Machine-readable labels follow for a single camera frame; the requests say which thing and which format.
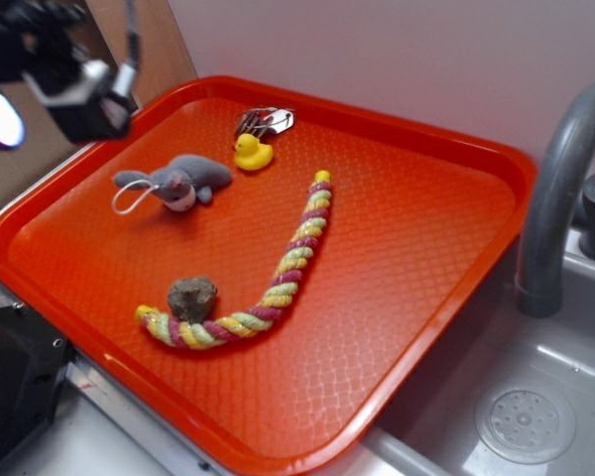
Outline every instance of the stuffed animal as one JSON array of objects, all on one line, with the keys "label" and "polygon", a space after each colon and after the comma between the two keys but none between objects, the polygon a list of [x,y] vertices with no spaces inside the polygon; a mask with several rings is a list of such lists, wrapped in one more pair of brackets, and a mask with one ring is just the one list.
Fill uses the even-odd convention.
[{"label": "stuffed animal", "polygon": [[[137,171],[119,172],[114,182],[121,187],[112,205],[119,214],[130,213],[149,194],[161,199],[167,208],[186,211],[198,200],[209,203],[213,193],[231,183],[231,171],[205,157],[187,154],[173,159],[167,167],[147,175]],[[125,190],[146,191],[127,209],[117,208],[117,199]]]}]

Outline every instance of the twisted rope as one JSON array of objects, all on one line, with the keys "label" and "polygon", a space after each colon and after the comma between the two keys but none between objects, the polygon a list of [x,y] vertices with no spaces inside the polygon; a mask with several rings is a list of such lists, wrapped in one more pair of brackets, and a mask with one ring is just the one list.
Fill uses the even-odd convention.
[{"label": "twisted rope", "polygon": [[256,305],[244,312],[190,324],[142,304],[135,312],[137,320],[166,344],[194,350],[216,347],[269,330],[275,321],[282,318],[284,310],[298,292],[302,271],[313,257],[318,238],[326,226],[331,190],[330,173],[318,172],[308,190],[308,201],[287,253],[274,272],[271,286]]}]

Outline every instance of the yellow rubber duck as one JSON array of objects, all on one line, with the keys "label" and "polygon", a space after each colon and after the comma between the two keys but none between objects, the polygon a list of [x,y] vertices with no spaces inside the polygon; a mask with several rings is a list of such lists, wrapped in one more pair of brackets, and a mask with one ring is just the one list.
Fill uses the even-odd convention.
[{"label": "yellow rubber duck", "polygon": [[234,162],[245,171],[258,171],[266,167],[274,157],[274,150],[252,134],[241,134],[236,141]]}]

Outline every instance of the tray rim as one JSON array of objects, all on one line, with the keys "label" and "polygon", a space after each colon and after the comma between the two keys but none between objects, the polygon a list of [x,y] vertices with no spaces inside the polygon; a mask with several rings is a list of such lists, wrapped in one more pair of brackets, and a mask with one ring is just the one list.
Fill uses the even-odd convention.
[{"label": "tray rim", "polygon": [[[423,147],[420,147],[422,150],[419,147],[407,147],[407,149],[438,159],[448,160],[441,152],[447,147],[450,150],[467,152],[467,159],[465,159],[465,154],[455,154],[448,161],[489,173],[501,179],[510,187],[516,199],[511,218],[505,222],[492,242],[482,251],[472,267],[463,275],[461,281],[447,295],[437,312],[429,317],[415,340],[402,353],[389,373],[373,389],[366,401],[336,435],[326,444],[307,454],[263,458],[262,455],[254,453],[247,445],[228,432],[217,431],[215,425],[203,421],[210,419],[203,418],[203,415],[197,415],[194,418],[195,423],[200,424],[205,430],[205,438],[203,441],[195,440],[191,436],[194,428],[190,428],[193,425],[190,424],[189,416],[173,415],[168,410],[173,402],[159,389],[157,382],[150,382],[149,379],[139,381],[137,373],[131,372],[132,375],[128,375],[127,362],[104,358],[104,354],[108,353],[103,345],[106,342],[105,339],[92,339],[77,325],[61,329],[64,333],[71,335],[71,340],[87,343],[77,346],[101,365],[104,370],[124,382],[124,385],[144,402],[150,402],[155,411],[225,467],[243,472],[243,474],[259,476],[289,475],[309,471],[325,464],[347,449],[368,428],[379,410],[403,384],[408,373],[414,369],[445,326],[449,324],[491,271],[493,265],[518,236],[529,205],[529,194],[536,177],[536,166],[528,156],[509,146],[408,119],[229,76],[196,79],[172,89],[137,113],[133,118],[132,130],[127,138],[121,141],[95,144],[40,186],[22,196],[0,216],[0,281],[20,298],[33,304],[42,315],[72,314],[72,311],[62,303],[49,302],[45,297],[44,290],[40,290],[32,279],[22,276],[17,269],[11,266],[8,261],[8,246],[5,246],[4,243],[10,243],[22,226],[34,220],[56,199],[62,197],[82,179],[113,160],[119,152],[138,140],[155,121],[161,121],[186,104],[203,98],[221,97],[247,102],[243,101],[243,97],[240,95],[243,92],[254,93],[259,100],[267,103],[281,101],[280,103],[284,107],[291,105],[295,109],[299,109],[299,115],[309,122],[351,134],[361,131],[362,137],[379,142],[403,147],[406,141],[418,140],[423,137],[425,143]],[[331,127],[328,122],[324,121],[324,117],[334,118],[335,126]],[[393,141],[395,132],[397,132],[397,140]],[[93,156],[95,159],[101,159],[104,156],[108,159],[90,161],[89,159]],[[490,161],[490,157],[495,157],[496,160]]]}]

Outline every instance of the white wall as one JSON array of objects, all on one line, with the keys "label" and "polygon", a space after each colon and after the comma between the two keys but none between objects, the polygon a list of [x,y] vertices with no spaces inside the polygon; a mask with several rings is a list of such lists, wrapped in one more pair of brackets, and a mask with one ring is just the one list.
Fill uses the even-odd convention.
[{"label": "white wall", "polygon": [[228,74],[502,142],[539,161],[595,81],[595,0],[169,0]]}]

